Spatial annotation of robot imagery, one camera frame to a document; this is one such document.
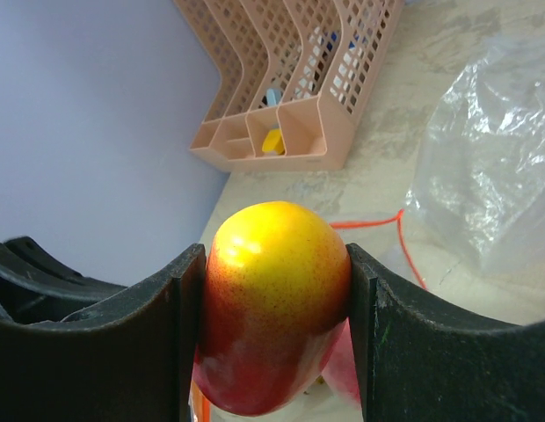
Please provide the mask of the peach plastic file organizer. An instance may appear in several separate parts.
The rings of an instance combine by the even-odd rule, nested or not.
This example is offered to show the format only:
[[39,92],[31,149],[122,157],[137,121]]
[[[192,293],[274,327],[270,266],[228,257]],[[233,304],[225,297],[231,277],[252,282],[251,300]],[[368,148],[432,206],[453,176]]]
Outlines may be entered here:
[[[222,171],[345,165],[404,4],[180,1],[221,83],[191,152]],[[266,155],[267,132],[286,152]]]

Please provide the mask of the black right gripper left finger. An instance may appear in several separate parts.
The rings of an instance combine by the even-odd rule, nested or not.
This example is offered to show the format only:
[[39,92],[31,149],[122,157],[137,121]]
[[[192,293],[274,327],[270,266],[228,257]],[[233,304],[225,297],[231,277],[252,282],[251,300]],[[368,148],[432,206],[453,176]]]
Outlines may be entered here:
[[0,421],[188,421],[206,255],[130,287],[0,243]]

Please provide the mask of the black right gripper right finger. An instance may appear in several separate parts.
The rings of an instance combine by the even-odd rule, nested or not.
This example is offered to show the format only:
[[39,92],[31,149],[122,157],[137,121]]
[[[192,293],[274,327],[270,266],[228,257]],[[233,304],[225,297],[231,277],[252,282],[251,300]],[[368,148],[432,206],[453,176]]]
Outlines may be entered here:
[[545,320],[478,315],[347,250],[364,420],[545,421]]

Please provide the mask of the yellow block in organizer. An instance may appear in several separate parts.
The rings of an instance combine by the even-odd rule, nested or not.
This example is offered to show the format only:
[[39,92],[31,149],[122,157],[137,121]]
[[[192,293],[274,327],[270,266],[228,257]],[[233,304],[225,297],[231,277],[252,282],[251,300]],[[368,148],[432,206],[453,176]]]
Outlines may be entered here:
[[286,152],[281,130],[276,127],[270,129],[263,141],[261,150],[266,155],[281,156]]

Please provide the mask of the red yellow mango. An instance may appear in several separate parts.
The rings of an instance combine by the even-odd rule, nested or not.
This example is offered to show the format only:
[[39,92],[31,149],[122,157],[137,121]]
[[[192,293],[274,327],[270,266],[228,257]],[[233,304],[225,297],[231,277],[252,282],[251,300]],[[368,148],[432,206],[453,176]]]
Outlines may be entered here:
[[345,325],[352,284],[339,234],[293,202],[230,216],[207,256],[193,379],[214,406],[278,410],[321,374]]

